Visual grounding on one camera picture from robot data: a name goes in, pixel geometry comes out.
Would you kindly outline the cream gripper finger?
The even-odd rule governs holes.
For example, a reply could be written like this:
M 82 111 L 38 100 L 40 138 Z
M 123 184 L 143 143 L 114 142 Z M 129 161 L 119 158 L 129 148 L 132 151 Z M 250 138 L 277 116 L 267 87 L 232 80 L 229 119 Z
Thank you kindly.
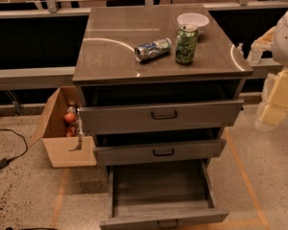
M 264 35 L 256 39 L 251 46 L 254 51 L 272 51 L 275 27 L 269 29 Z
M 268 74 L 261 98 L 254 125 L 260 131 L 270 131 L 288 116 L 288 68 L 277 75 Z

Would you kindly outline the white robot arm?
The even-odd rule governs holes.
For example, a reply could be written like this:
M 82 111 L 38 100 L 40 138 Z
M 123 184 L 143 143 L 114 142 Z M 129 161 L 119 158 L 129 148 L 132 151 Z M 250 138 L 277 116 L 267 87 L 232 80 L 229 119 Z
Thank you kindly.
M 288 11 L 273 28 L 253 42 L 247 61 L 258 63 L 265 51 L 270 51 L 273 60 L 283 66 L 277 75 L 269 74 L 265 79 L 262 102 L 257 109 L 255 127 L 270 131 L 288 115 Z

